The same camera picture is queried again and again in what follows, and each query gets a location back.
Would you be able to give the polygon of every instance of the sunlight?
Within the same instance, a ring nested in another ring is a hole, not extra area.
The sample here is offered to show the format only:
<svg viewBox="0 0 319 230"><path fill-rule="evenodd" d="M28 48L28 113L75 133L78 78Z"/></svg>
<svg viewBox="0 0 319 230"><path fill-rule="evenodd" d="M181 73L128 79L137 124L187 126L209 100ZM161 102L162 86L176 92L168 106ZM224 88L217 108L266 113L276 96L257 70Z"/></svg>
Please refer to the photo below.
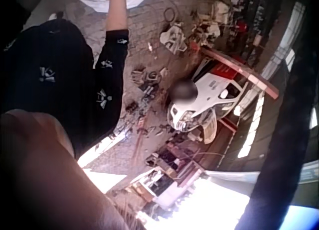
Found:
<svg viewBox="0 0 319 230"><path fill-rule="evenodd" d="M159 217L159 222L156 222L140 212L141 219L147 222L145 228L234 230L250 198L206 179L198 179L194 185L194 193L179 202L179 210L173 213L172 218ZM309 230L318 220L318 216L317 209L290 206L280 230Z"/></svg>
<svg viewBox="0 0 319 230"><path fill-rule="evenodd" d="M310 116L309 129L315 128L317 125L318 125L317 113L316 113L316 109L313 108L311 111L311 116Z"/></svg>
<svg viewBox="0 0 319 230"><path fill-rule="evenodd" d="M254 117L253 117L253 122L250 125L246 141L245 141L242 149L238 153L238 156L237 156L238 158L245 157L249 154L249 151L251 149L251 145L253 144L255 136L256 136L257 128L259 126L261 113L263 111L264 100L265 100L264 92L262 92L259 94L259 98L257 101L257 105L256 105Z"/></svg>
<svg viewBox="0 0 319 230"><path fill-rule="evenodd" d="M126 177L126 175L92 172L91 169L83 169L83 171L103 194Z"/></svg>

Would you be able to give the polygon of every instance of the workshop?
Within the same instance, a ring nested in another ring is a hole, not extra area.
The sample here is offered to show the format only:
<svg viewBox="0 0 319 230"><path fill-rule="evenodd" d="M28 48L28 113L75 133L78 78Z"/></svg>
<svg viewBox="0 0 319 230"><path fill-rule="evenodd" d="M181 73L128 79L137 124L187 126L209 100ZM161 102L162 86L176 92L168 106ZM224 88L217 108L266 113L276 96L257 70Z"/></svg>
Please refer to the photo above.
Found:
<svg viewBox="0 0 319 230"><path fill-rule="evenodd" d="M310 3L126 0L119 121L77 163L134 220L129 229L316 229ZM94 67L111 70L112 59L99 64L111 8L110 0L40 0L23 29L62 15L83 34ZM58 81L50 71L41 82ZM117 98L97 95L102 109Z"/></svg>

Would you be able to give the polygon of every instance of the debris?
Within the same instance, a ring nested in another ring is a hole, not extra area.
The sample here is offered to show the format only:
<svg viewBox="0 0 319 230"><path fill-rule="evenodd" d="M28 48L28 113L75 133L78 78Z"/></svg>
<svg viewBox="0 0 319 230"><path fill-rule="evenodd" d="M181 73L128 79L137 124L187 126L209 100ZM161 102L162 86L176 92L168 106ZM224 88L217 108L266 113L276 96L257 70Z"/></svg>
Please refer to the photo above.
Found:
<svg viewBox="0 0 319 230"><path fill-rule="evenodd" d="M144 69L145 68L142 68L139 70L133 70L131 72L132 81L138 86L144 84L144 76L145 76Z"/></svg>
<svg viewBox="0 0 319 230"><path fill-rule="evenodd" d="M148 46L149 46L149 51L150 51L150 52L153 52L153 47L152 47L152 45L151 45L150 42L148 42Z"/></svg>
<svg viewBox="0 0 319 230"><path fill-rule="evenodd" d="M166 77L168 75L168 69L164 67L159 73L162 77Z"/></svg>
<svg viewBox="0 0 319 230"><path fill-rule="evenodd" d="M185 35L181 29L182 23L175 23L167 32L163 32L160 35L160 42L172 52L174 55L178 52L184 52L187 49L185 44Z"/></svg>
<svg viewBox="0 0 319 230"><path fill-rule="evenodd" d="M202 20L210 20L212 17L212 3L208 0L199 0L197 4L197 15Z"/></svg>
<svg viewBox="0 0 319 230"><path fill-rule="evenodd" d="M139 104L137 102L132 102L130 103L126 108L125 108L125 111L128 113L128 114L133 114L134 111L136 111L137 109L139 108Z"/></svg>
<svg viewBox="0 0 319 230"><path fill-rule="evenodd" d="M220 36L220 29L217 22L203 21L192 30L190 43L193 50L198 50L200 46L214 47L214 42Z"/></svg>
<svg viewBox="0 0 319 230"><path fill-rule="evenodd" d="M190 133L188 133L187 137L192 141L199 141L202 142L203 138L200 137L200 130L198 128L192 130Z"/></svg>
<svg viewBox="0 0 319 230"><path fill-rule="evenodd" d="M155 136L160 136L160 135L162 135L164 133L164 131L163 130L160 130L159 132L157 132L156 134L155 134Z"/></svg>
<svg viewBox="0 0 319 230"><path fill-rule="evenodd" d="M149 81L149 82L157 82L159 81L159 79L160 77L157 74L157 72L151 72L146 75L146 81Z"/></svg>
<svg viewBox="0 0 319 230"><path fill-rule="evenodd" d="M228 24L229 6L221 1L214 3L214 17L213 20L218 23Z"/></svg>
<svg viewBox="0 0 319 230"><path fill-rule="evenodd" d="M151 126L151 127L148 129L149 134L152 133L154 130L156 130L156 126Z"/></svg>

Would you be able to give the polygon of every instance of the red object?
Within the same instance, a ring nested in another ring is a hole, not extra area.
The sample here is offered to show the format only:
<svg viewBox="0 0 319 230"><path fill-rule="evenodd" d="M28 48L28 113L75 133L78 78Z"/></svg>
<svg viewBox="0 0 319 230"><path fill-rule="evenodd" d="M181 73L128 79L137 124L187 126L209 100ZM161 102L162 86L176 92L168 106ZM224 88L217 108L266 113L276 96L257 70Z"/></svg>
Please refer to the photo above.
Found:
<svg viewBox="0 0 319 230"><path fill-rule="evenodd" d="M224 117L222 119L219 119L219 122L221 122L225 127L230 129L232 132L236 133L238 130L238 126L232 122L230 119Z"/></svg>
<svg viewBox="0 0 319 230"><path fill-rule="evenodd" d="M240 56L233 56L233 58L242 64L246 62ZM236 72L234 69L220 62L216 66L214 66L214 68L210 71L210 73L223 78L233 80L236 77L238 72Z"/></svg>
<svg viewBox="0 0 319 230"><path fill-rule="evenodd" d="M246 32L247 24L243 20L237 21L238 32Z"/></svg>

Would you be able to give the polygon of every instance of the window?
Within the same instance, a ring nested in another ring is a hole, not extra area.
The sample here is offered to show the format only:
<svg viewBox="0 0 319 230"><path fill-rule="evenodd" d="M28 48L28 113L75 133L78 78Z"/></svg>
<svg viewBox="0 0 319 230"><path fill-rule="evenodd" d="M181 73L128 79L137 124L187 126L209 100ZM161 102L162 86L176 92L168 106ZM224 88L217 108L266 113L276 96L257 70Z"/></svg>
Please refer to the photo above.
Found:
<svg viewBox="0 0 319 230"><path fill-rule="evenodd" d="M310 116L309 129L315 128L317 125L318 125L317 112L316 112L316 109L313 108L313 110L311 111L311 116Z"/></svg>
<svg viewBox="0 0 319 230"><path fill-rule="evenodd" d="M286 57L286 64L288 67L288 71L291 71L291 68L293 66L294 60L295 60L295 52L293 51L293 49L290 50L290 53L288 54L288 56Z"/></svg>
<svg viewBox="0 0 319 230"><path fill-rule="evenodd" d="M249 154L251 145L253 144L255 136L256 136L257 128L259 126L260 116L263 110L263 105L264 105L264 92L259 94L259 98L256 104L256 109L255 109L255 113L253 117L253 122L251 122L244 146L241 148L240 152L238 153L238 156L237 156L238 158L246 157Z"/></svg>
<svg viewBox="0 0 319 230"><path fill-rule="evenodd" d="M227 90L227 96L225 98L222 97L222 94L219 95L219 98L220 99L234 99L236 97L239 96L240 94L240 90L238 90L237 87L235 87L232 83L229 83L228 86L226 87L226 90Z"/></svg>

